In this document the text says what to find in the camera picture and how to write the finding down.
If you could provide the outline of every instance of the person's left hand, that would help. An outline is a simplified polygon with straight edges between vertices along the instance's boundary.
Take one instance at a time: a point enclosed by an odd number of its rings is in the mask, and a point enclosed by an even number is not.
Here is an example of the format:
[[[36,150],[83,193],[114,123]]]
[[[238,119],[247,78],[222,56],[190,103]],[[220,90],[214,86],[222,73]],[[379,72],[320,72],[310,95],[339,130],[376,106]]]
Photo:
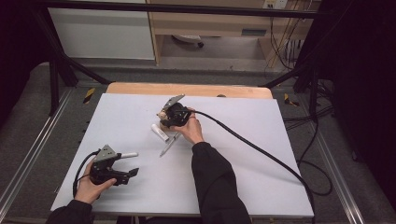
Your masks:
[[[75,197],[75,200],[89,204],[92,204],[103,191],[109,189],[117,182],[117,179],[112,178],[101,185],[94,185],[90,180],[92,164],[93,160],[91,160],[85,168],[84,177],[79,180],[78,190]]]

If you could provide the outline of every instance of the hand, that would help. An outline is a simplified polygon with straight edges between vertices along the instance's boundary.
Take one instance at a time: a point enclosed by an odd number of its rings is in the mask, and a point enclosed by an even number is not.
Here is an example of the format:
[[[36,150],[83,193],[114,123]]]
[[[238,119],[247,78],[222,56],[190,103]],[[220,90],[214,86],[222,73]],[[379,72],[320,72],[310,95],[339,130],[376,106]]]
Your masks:
[[[202,135],[202,128],[199,120],[195,117],[195,113],[191,113],[189,120],[182,127],[171,126],[171,131],[176,131],[182,133],[184,138],[186,138],[189,142],[193,144],[197,144],[199,142],[204,142],[204,137]]]
[[[77,201],[90,204],[92,204],[103,191],[109,189],[117,182],[117,179],[112,178],[101,185],[94,185],[90,180],[90,170],[92,164],[93,160],[91,160],[90,163],[88,163],[87,168],[85,168],[83,175],[84,177],[79,180],[78,190],[75,197],[75,200]]]

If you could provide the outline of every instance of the power cord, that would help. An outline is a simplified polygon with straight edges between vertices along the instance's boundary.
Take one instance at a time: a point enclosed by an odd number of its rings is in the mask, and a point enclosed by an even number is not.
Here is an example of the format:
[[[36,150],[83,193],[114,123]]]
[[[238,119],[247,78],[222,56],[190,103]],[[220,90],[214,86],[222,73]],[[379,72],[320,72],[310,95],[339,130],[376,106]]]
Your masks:
[[[310,120],[312,120],[313,117],[322,118],[328,114],[331,114],[334,111],[334,107],[332,105],[326,106],[323,109],[319,110],[315,115],[309,115],[306,117],[299,117],[299,118],[284,118],[283,122],[285,123],[293,123],[290,126],[286,127],[286,131],[289,131],[291,129],[297,128]]]
[[[189,112],[195,113],[195,114],[200,114],[203,115],[213,121],[215,121],[220,127],[222,127],[223,129],[225,129],[227,132],[229,132],[230,134],[232,134],[234,137],[236,137],[237,139],[241,140],[242,142],[246,143],[247,145],[249,145],[250,147],[253,147],[254,149],[258,150],[260,153],[264,154],[265,156],[269,157],[271,160],[277,162],[278,164],[280,164],[281,166],[283,166],[286,170],[288,170],[289,172],[291,172],[305,187],[305,191],[308,195],[308,199],[309,202],[311,203],[311,207],[312,210],[314,212],[314,216],[312,217],[312,223],[315,223],[315,202],[314,202],[314,196],[313,196],[313,192],[312,190],[308,187],[308,185],[306,184],[306,182],[303,180],[303,178],[298,175],[294,170],[292,170],[287,164],[285,164],[283,161],[280,161],[278,158],[274,157],[273,155],[271,155],[270,153],[266,152],[265,150],[261,149],[260,147],[257,147],[256,145],[254,145],[253,143],[249,142],[246,138],[242,137],[241,135],[239,135],[238,133],[234,132],[232,129],[230,129],[229,127],[227,127],[225,124],[223,124],[222,122],[220,122],[217,119],[212,118],[211,116],[207,115],[206,113],[203,113],[201,111],[196,111],[196,110],[187,110]]]
[[[297,126],[300,126],[300,125],[302,125],[304,123],[309,122],[310,120],[312,120],[313,117],[317,117],[319,119],[319,118],[324,117],[327,114],[332,113],[332,112],[333,112],[333,107],[332,106],[328,106],[328,107],[320,110],[319,112],[317,112],[315,116],[307,116],[307,117],[302,117],[302,118],[283,119],[283,120],[284,120],[284,122],[291,122],[291,121],[296,121],[296,120],[300,121],[301,120],[299,123],[295,124],[294,126],[289,126],[289,128],[287,128],[287,130],[290,130],[291,127],[295,128]],[[314,143],[314,141],[316,139],[316,136],[317,136],[317,133],[318,133],[318,126],[319,126],[319,124],[318,124],[318,121],[317,121],[317,125],[316,125],[316,128],[315,128],[314,135],[312,136],[311,141],[309,142],[308,146],[305,148],[305,150],[304,150],[302,156],[300,157],[300,159],[297,160],[297,166],[300,168],[301,163],[304,163],[304,164],[307,164],[307,165],[310,165],[310,166],[314,167],[315,169],[317,169],[321,173],[323,173],[325,175],[325,177],[327,178],[328,182],[329,182],[329,189],[326,192],[324,192],[324,193],[317,192],[317,191],[314,191],[312,189],[311,190],[312,190],[312,192],[314,194],[316,194],[318,196],[328,196],[328,195],[330,195],[332,193],[332,189],[333,189],[332,179],[329,177],[329,175],[325,171],[320,169],[318,166],[316,166],[312,162],[304,160],[304,156],[305,156],[306,152],[308,151],[309,148],[311,148],[312,144]]]
[[[280,62],[282,63],[282,65],[288,69],[292,69],[291,67],[288,67],[285,62],[283,62],[282,56],[279,52],[279,50],[281,49],[281,47],[277,44],[275,36],[274,36],[274,18],[271,17],[270,18],[270,32],[271,32],[271,36],[270,36],[270,42],[271,42],[271,46],[273,48],[273,50],[275,51],[275,54],[277,56],[277,58],[280,60]]]
[[[76,173],[75,181],[73,182],[73,198],[75,198],[75,197],[76,197],[76,194],[77,194],[78,181],[79,181],[82,177],[85,176],[85,175],[84,175],[84,176],[82,176],[81,178],[78,178],[79,173],[80,173],[81,170],[82,170],[82,167],[84,166],[85,162],[87,162],[87,160],[88,160],[91,156],[96,156],[99,152],[100,152],[100,149],[97,150],[97,151],[92,152],[90,155],[88,155],[88,156],[84,159],[84,161],[83,161],[83,162],[81,163],[81,165],[78,167],[78,171],[77,171],[77,173]]]

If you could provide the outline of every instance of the white cabinet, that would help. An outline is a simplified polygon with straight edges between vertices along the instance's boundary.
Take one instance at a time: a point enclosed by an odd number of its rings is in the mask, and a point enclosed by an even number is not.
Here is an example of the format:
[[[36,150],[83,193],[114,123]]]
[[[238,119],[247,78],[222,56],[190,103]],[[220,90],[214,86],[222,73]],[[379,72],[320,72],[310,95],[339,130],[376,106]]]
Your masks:
[[[49,8],[49,13],[69,57],[154,60],[147,12]]]

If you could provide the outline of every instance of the black cable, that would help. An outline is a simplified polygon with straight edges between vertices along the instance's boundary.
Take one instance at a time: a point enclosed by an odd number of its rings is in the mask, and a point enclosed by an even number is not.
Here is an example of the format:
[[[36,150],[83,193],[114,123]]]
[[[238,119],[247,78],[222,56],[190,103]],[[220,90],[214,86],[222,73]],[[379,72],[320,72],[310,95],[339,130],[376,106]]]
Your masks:
[[[84,166],[85,162],[87,162],[87,160],[91,157],[91,156],[96,156],[99,153],[100,149],[92,152],[90,155],[88,155],[84,161],[81,163],[81,165],[78,167],[78,171],[76,173],[76,177],[75,177],[75,181],[73,182],[73,198],[76,197],[77,194],[77,185],[78,185],[78,181],[80,180],[80,178],[78,178],[79,173],[81,172],[82,167]]]
[[[333,106],[327,106],[321,110],[319,110],[314,116],[316,116],[318,119],[322,118],[328,114],[331,114],[333,112]],[[283,121],[285,123],[291,123],[291,122],[296,122],[294,124],[291,124],[289,127],[286,127],[286,131],[289,131],[291,129],[297,128],[303,124],[306,124],[309,122],[314,116],[306,116],[306,117],[299,117],[299,118],[284,118]]]
[[[306,152],[312,146],[312,144],[315,141],[315,138],[317,137],[318,127],[319,127],[319,122],[317,122],[317,127],[315,128],[314,136],[312,137],[311,141],[309,142],[308,146],[305,148],[303,154],[301,155],[300,159],[297,162],[297,167],[299,167],[299,168],[300,168],[301,161],[304,159],[304,156],[305,156]]]
[[[78,181],[80,181],[82,178],[84,178],[85,176],[89,176],[89,175],[83,175],[82,177],[80,177],[79,179],[78,179]]]
[[[271,42],[271,46],[273,47],[273,50],[275,51],[276,56],[278,57],[280,62],[283,64],[283,66],[285,66],[288,69],[292,69],[292,68],[288,67],[287,65],[285,65],[285,63],[283,62],[282,56],[280,55],[279,46],[277,45],[276,39],[275,39],[275,36],[274,36],[274,17],[270,18],[270,22],[271,22],[271,24],[270,24],[270,31],[271,31],[270,42]]]
[[[296,40],[293,40],[293,67],[296,66]]]
[[[315,223],[315,202],[314,202],[314,196],[313,196],[313,192],[312,190],[308,187],[308,185],[305,183],[305,181],[303,180],[303,178],[298,175],[293,169],[291,169],[287,164],[285,164],[283,161],[280,161],[278,158],[274,157],[273,155],[271,155],[270,153],[266,152],[265,150],[261,149],[260,147],[257,147],[256,145],[254,145],[253,143],[249,142],[246,138],[242,137],[241,135],[239,135],[238,133],[234,132],[232,129],[230,129],[229,127],[227,127],[225,124],[223,124],[222,122],[220,122],[217,119],[214,119],[212,117],[210,117],[209,115],[207,115],[206,113],[200,112],[200,111],[196,111],[196,110],[188,110],[189,112],[195,113],[195,114],[200,114],[203,115],[209,119],[212,119],[213,121],[215,121],[220,127],[222,127],[223,129],[225,129],[227,132],[229,132],[230,134],[232,134],[233,136],[235,136],[237,139],[241,140],[242,142],[246,143],[247,145],[249,145],[250,147],[253,147],[254,149],[258,150],[260,153],[264,154],[265,156],[267,156],[268,158],[270,158],[271,160],[277,162],[278,164],[280,164],[281,166],[283,166],[286,170],[288,170],[289,172],[291,172],[305,187],[305,191],[308,195],[308,199],[309,202],[311,203],[311,207],[312,210],[314,212],[314,216],[312,217],[312,223]]]
[[[285,53],[284,53],[284,57],[287,60],[288,65],[289,65],[290,64],[290,58],[289,58],[289,55],[288,55],[288,49],[289,49],[289,41],[286,42]]]
[[[326,192],[324,192],[324,193],[320,193],[320,192],[317,192],[317,191],[314,191],[314,190],[311,189],[312,193],[314,193],[314,194],[316,194],[316,195],[318,195],[318,196],[328,196],[328,195],[330,195],[330,194],[332,193],[332,188],[333,188],[332,179],[329,177],[328,174],[326,174],[326,172],[324,172],[322,169],[320,169],[320,167],[316,166],[314,163],[311,163],[311,162],[309,162],[309,161],[297,161],[297,162],[299,162],[299,163],[305,163],[305,164],[308,164],[308,165],[310,165],[310,166],[316,168],[316,169],[319,170],[321,173],[323,173],[323,174],[326,176],[327,180],[329,181],[329,185],[330,185],[330,186],[329,186],[329,190],[328,190],[328,191],[326,191]]]

